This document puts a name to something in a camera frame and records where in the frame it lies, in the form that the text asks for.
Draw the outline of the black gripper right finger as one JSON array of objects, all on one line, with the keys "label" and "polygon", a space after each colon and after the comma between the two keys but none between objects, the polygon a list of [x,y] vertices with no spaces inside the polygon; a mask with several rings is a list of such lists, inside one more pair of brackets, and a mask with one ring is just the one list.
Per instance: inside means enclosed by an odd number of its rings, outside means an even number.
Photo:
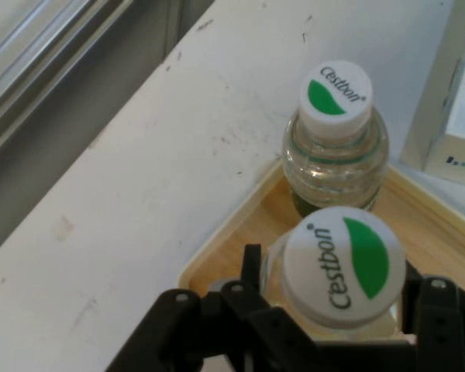
[{"label": "black gripper right finger", "polygon": [[416,371],[465,371],[465,290],[407,263],[401,331],[415,336]]}]

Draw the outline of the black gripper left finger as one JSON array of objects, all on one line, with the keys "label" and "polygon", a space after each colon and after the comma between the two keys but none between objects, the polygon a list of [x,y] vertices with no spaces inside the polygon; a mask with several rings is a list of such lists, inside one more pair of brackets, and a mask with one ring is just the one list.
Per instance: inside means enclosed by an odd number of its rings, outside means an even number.
[{"label": "black gripper left finger", "polygon": [[108,370],[199,371],[225,354],[237,371],[317,371],[313,342],[260,295],[260,266],[261,246],[247,244],[239,279],[220,291],[165,291]]}]

